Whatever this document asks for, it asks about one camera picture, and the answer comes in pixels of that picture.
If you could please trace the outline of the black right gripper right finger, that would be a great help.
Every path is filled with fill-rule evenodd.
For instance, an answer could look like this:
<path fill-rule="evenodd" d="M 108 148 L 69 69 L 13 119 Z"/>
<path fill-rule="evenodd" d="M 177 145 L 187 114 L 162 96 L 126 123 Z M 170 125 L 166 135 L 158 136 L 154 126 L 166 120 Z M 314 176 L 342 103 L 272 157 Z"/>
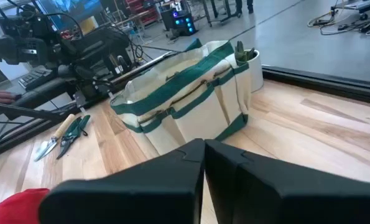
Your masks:
<path fill-rule="evenodd" d="M 370 183 L 205 142 L 219 223 L 370 223 Z"/>

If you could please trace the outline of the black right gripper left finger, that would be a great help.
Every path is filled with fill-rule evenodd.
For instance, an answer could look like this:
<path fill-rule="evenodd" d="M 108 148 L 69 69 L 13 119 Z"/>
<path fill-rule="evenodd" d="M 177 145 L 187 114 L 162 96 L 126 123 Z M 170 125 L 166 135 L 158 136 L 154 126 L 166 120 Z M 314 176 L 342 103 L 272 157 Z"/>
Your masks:
<path fill-rule="evenodd" d="M 205 142 L 92 180 L 68 180 L 43 199 L 41 223 L 200 223 Z"/>

